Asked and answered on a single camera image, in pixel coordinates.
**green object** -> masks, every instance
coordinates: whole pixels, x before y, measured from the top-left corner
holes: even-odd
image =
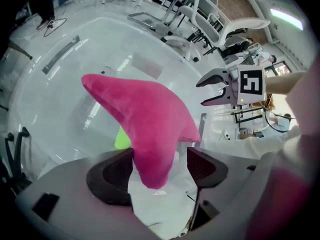
[[[131,140],[125,133],[124,129],[120,126],[118,134],[115,138],[114,147],[118,150],[128,149],[131,146]]]

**white chair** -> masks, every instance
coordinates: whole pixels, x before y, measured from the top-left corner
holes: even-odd
[[[230,32],[233,32],[237,29],[261,29],[265,28],[270,24],[270,20],[268,19],[261,19],[261,18],[240,18],[236,20],[229,20],[228,17],[211,1],[211,0],[204,0],[208,6],[214,9],[214,13],[210,14],[208,18],[204,18],[200,13],[197,12],[200,0],[194,0],[194,7],[188,6],[181,6],[179,11],[191,19],[192,24],[197,27],[203,35],[211,42],[214,46],[212,49],[207,51],[204,55],[212,53],[215,49],[222,47],[225,42],[227,35]],[[208,21],[208,19],[215,19],[218,21],[223,27],[220,32],[218,32]],[[167,40],[181,40],[181,37],[176,36],[165,36],[161,40],[166,42]]]

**pink starfish plush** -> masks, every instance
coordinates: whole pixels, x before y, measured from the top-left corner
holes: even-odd
[[[178,142],[200,141],[185,104],[160,83],[86,74],[82,84],[130,138],[134,164],[150,189],[167,183]]]

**robotic arm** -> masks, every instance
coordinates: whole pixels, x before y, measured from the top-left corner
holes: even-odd
[[[252,65],[236,65],[230,68],[215,68],[205,74],[196,87],[224,83],[221,95],[206,99],[203,106],[231,104],[232,106],[265,100],[266,82],[264,69]]]

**fluorescent light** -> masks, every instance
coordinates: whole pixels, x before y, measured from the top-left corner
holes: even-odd
[[[276,9],[270,9],[270,11],[273,16],[276,16],[280,19],[283,19],[286,22],[289,22],[290,24],[296,26],[300,30],[304,30],[302,22],[297,18]]]

